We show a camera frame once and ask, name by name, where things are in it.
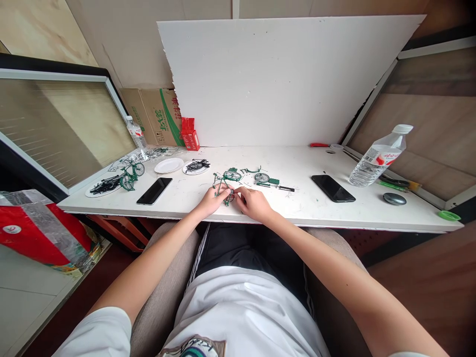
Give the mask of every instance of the chair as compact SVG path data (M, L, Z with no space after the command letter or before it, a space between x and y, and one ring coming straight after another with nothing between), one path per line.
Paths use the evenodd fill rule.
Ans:
M160 226L152 235L145 250L175 224L175 222L167 222ZM333 230L303 229L365 270L349 244ZM185 292L200 242L201 237L193 231L139 313L132 327L130 353L132 357L156 356L163 347L174 327L175 315ZM309 269L307 276L316 322L320 326L331 356L371 357L356 323L347 310Z

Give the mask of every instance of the plastic water bottle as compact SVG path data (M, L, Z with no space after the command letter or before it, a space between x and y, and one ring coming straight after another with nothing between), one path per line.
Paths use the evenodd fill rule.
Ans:
M412 125L399 124L389 135L375 141L352 171L349 182L357 187L374 183L407 148L405 135L412 129Z
M134 140L135 146L137 146L139 149L147 151L147 143L145 142L142 129L132 121L131 116L126 116L125 118L127 120L127 129L129 129L130 136L132 137L132 140Z

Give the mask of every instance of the green lid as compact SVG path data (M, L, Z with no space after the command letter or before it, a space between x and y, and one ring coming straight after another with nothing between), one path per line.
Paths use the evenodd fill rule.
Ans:
M449 211L439 211L438 212L438 216L440 216L441 218L447 220L447 221L459 221L461 219L460 216L458 216L457 214L454 214L453 212L449 212Z

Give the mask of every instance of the model bicycle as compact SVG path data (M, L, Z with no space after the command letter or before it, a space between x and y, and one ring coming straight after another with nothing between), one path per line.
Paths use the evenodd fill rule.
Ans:
M123 189L134 191L134 182L138 180L139 176L144 174L145 166L143 163L134 163L133 161L128 161L126 165L126 167L121 169L124 173L120 176L119 183ZM132 167L132 174L127 171L130 167Z

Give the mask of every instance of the printed logo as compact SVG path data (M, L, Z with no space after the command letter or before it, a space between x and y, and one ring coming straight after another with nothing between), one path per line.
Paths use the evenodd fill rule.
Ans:
M21 232L21 227L11 225L11 226L5 226L3 230L7 232L8 234L17 234Z

